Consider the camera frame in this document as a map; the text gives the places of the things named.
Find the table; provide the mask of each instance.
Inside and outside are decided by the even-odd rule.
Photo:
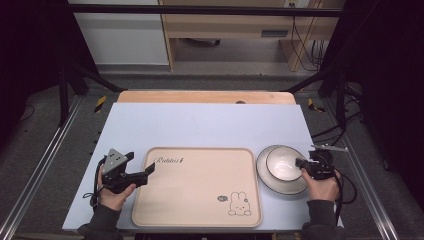
[[[228,104],[239,101],[248,104]],[[313,150],[311,144],[303,113],[290,93],[123,92],[111,109],[63,229],[75,231],[91,219],[89,200],[82,196],[92,191],[95,167],[110,148],[135,153],[127,165],[127,172],[132,173],[142,170],[144,154],[158,146],[245,147],[257,157],[270,145],[287,145],[308,157],[308,151]],[[309,220],[307,191],[283,195],[259,180],[259,194],[263,217],[256,227],[138,227],[131,218],[136,196],[132,194],[122,209],[118,228],[146,233],[260,233],[299,230]]]

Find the aluminum rail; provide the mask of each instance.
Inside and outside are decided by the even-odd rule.
[[[364,15],[359,11],[323,8],[273,8],[235,6],[164,6],[164,5],[108,5],[108,4],[43,4],[47,9],[64,9],[74,13],[126,13],[126,14],[197,14],[197,15],[249,15],[341,17]]]
[[[330,117],[334,124],[337,124],[335,118],[335,109],[334,105],[328,99],[324,99],[323,101],[325,109],[329,110]],[[381,236],[384,240],[398,240],[399,237],[396,233],[396,230],[387,215],[386,210],[384,209],[383,204],[381,203],[380,198],[378,197],[377,192],[375,191],[373,185],[371,184],[367,174],[365,173],[364,168],[362,167],[358,156],[353,150],[353,146],[349,141],[346,133],[341,138],[343,144],[349,148],[349,152],[346,153],[348,158],[350,159],[349,165],[352,169],[352,172],[355,178],[358,180],[359,189],[364,195],[364,199],[368,204],[368,208],[374,218],[375,223],[377,224],[378,230],[380,231]]]
[[[27,211],[32,199],[37,192],[41,182],[44,179],[44,176],[47,173],[48,168],[53,162],[54,156],[59,150],[60,145],[62,144],[63,139],[65,138],[68,130],[75,119],[75,116],[78,112],[78,109],[81,105],[83,97],[76,96],[74,98],[73,104],[69,111],[69,117],[67,121],[58,128],[55,135],[53,136],[49,146],[44,152],[41,160],[39,161],[36,169],[34,170],[31,178],[29,179],[27,185],[16,201],[14,207],[10,211],[8,217],[3,222],[0,229],[0,239],[9,240],[12,239],[13,234],[18,228],[19,223],[21,222],[25,212]]]

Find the black cable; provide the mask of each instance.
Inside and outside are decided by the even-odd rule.
[[[308,54],[308,51],[307,51],[307,49],[306,49],[306,46],[305,46],[305,43],[302,41],[302,38],[300,37],[300,34],[299,34],[299,32],[297,31],[297,27],[296,27],[296,17],[295,16],[293,16],[293,29],[294,29],[294,31],[296,32],[296,35],[297,35],[297,37],[299,38],[299,41],[300,41],[300,43],[302,44],[302,48],[305,50],[305,54],[306,54],[306,57],[308,58],[308,60],[312,63],[312,65],[314,65],[313,64],[313,61],[312,61],[312,59],[311,59],[311,57],[309,56],[309,54]],[[308,32],[306,32],[306,35],[308,35],[309,34],[309,31],[311,30],[311,27],[312,27],[312,22],[311,22],[311,24],[309,25],[309,29],[308,29]]]
[[[92,193],[85,193],[82,197],[83,198],[87,198],[87,197],[91,197],[90,198],[90,206],[93,207],[93,211],[96,210],[97,206],[98,206],[98,197],[99,197],[99,193],[100,191],[102,191],[102,189],[104,188],[104,186],[101,186],[99,189],[97,188],[97,181],[98,181],[98,177],[99,177],[99,171],[100,171],[100,167],[105,163],[106,161],[106,156],[99,161],[99,163],[97,164],[96,167],[96,174],[94,176],[94,187],[93,187],[93,192]]]
[[[296,27],[296,23],[295,23],[295,20],[294,20],[294,17],[293,17],[292,34],[291,34],[291,39],[290,39],[290,43],[291,43],[291,45],[292,45],[293,51],[294,51],[294,53],[296,54],[297,59],[299,60],[300,65],[302,65],[303,69],[305,69],[306,71],[313,71],[313,72],[315,72],[315,70],[307,69],[307,68],[303,65],[302,59],[300,58],[299,54],[298,54],[298,53],[297,53],[297,51],[296,51],[296,48],[295,48],[294,43],[293,43],[293,32],[294,32],[295,27]]]
[[[334,145],[336,145],[336,143],[340,140],[340,138],[343,136],[343,134],[346,132],[346,129],[344,129],[340,134],[339,134],[339,136],[337,137],[337,139],[336,140],[334,140],[334,142],[332,143],[332,144],[330,144],[330,146],[334,146]]]
[[[359,112],[356,112],[355,114],[352,114],[351,116],[349,116],[349,117],[347,117],[347,118],[346,118],[346,122],[349,122],[349,120],[351,120],[351,119],[352,119],[352,118],[354,118],[356,115],[359,115],[359,114],[361,114],[361,113],[362,113],[362,112],[361,112],[361,111],[359,111]],[[326,134],[326,133],[329,133],[329,132],[331,132],[331,131],[333,131],[333,130],[337,129],[338,127],[340,127],[340,124],[337,124],[337,125],[335,125],[335,126],[333,126],[333,127],[329,128],[329,129],[327,129],[327,130],[324,130],[324,131],[322,131],[322,132],[320,132],[320,133],[314,134],[314,135],[312,135],[312,136],[311,136],[311,138],[316,138],[316,137],[318,137],[318,136],[321,136],[321,135],[324,135],[324,134]]]

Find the black cloth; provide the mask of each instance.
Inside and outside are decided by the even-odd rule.
[[[122,240],[116,224],[118,223],[120,211],[112,210],[103,205],[98,205],[91,218],[90,223],[78,228],[78,233],[86,240]]]
[[[344,240],[345,229],[337,226],[334,203],[324,200],[308,201],[310,222],[303,224],[302,240]],[[99,205],[90,223],[78,228],[86,240],[122,240],[116,224],[121,212]]]
[[[345,229],[337,226],[334,203],[325,200],[308,201],[310,222],[302,226],[302,240],[343,240]]]

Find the wire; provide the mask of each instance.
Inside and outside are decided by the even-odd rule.
[[[358,111],[358,112],[356,112],[355,114],[352,114],[351,116],[349,116],[349,117],[347,117],[347,118],[346,118],[346,122],[349,122],[349,120],[351,120],[352,118],[354,118],[354,117],[356,117],[357,115],[360,115],[360,114],[362,114],[362,112],[361,112],[361,111]],[[329,132],[332,132],[332,131],[334,131],[335,129],[337,129],[338,127],[340,127],[340,124],[337,124],[337,125],[335,125],[335,126],[333,126],[333,127],[329,128],[329,129],[327,129],[327,130],[324,130],[324,131],[322,131],[322,132],[320,132],[320,133],[314,134],[314,135],[312,135],[312,136],[311,136],[311,138],[316,138],[316,137],[318,137],[318,136],[321,136],[321,135],[327,134],[327,133],[329,133]]]
[[[311,23],[309,24],[309,28],[308,28],[308,31],[306,32],[306,36],[307,36],[307,35],[309,35],[309,32],[311,31],[313,21],[314,21],[314,18],[312,19]],[[293,43],[293,32],[296,32],[297,37],[299,38],[299,41],[300,41],[300,43],[302,44],[302,48],[305,50],[305,54],[306,54],[306,56],[307,56],[308,60],[312,63],[312,65],[314,65],[314,66],[317,68],[316,70],[307,69],[307,68],[303,65],[302,59],[300,58],[299,54],[297,53],[296,48],[295,48],[294,43]],[[297,59],[299,60],[300,64],[302,65],[303,69],[305,69],[305,70],[307,70],[307,71],[311,71],[311,72],[316,72],[316,71],[318,71],[318,70],[319,70],[319,65],[318,65],[318,64],[317,64],[317,63],[316,63],[316,62],[315,62],[315,61],[314,61],[314,60],[313,60],[313,59],[309,56],[308,51],[307,51],[306,46],[305,46],[305,43],[302,41],[302,38],[300,37],[300,34],[299,34],[299,32],[297,31],[297,27],[296,27],[296,17],[295,17],[295,16],[293,16],[293,26],[292,26],[292,31],[291,31],[291,39],[290,39],[290,43],[291,43],[291,45],[292,45],[293,51],[295,52],[295,54],[296,54],[296,56],[297,56]]]
[[[293,32],[294,32],[294,31],[296,31],[296,33],[297,33],[297,35],[298,35],[298,37],[299,37],[299,40],[300,40],[300,42],[302,43],[302,46],[303,46],[303,47],[305,47],[305,45],[303,44],[302,39],[300,38],[299,33],[297,32],[295,16],[293,16],[293,26],[292,26],[292,33],[291,33],[290,43],[291,43],[291,45],[292,45],[292,48],[293,48],[294,53],[295,53],[295,54],[296,54],[296,56],[297,56],[297,59],[298,59],[298,60],[299,60],[299,62],[300,62],[300,65],[302,65],[303,69],[305,69],[306,71],[315,72],[315,70],[307,69],[307,68],[305,67],[305,65],[303,65],[302,59],[300,58],[299,54],[297,53],[296,48],[295,48],[294,43],[293,43]],[[305,53],[306,53],[306,55],[308,56],[308,59],[311,61],[311,59],[309,58],[309,55],[308,55],[307,51],[305,51]]]
[[[94,176],[94,188],[93,188],[93,193],[85,193],[82,198],[88,198],[91,197],[90,199],[90,205],[91,207],[93,207],[93,211],[96,210],[97,206],[98,206],[98,197],[99,197],[99,193],[100,191],[103,190],[104,186],[102,185],[100,188],[97,187],[97,181],[98,181],[98,177],[99,177],[99,171],[100,171],[100,167],[105,163],[106,161],[106,156],[104,158],[102,158],[102,160],[99,161],[99,163],[97,164],[96,167],[96,174]]]

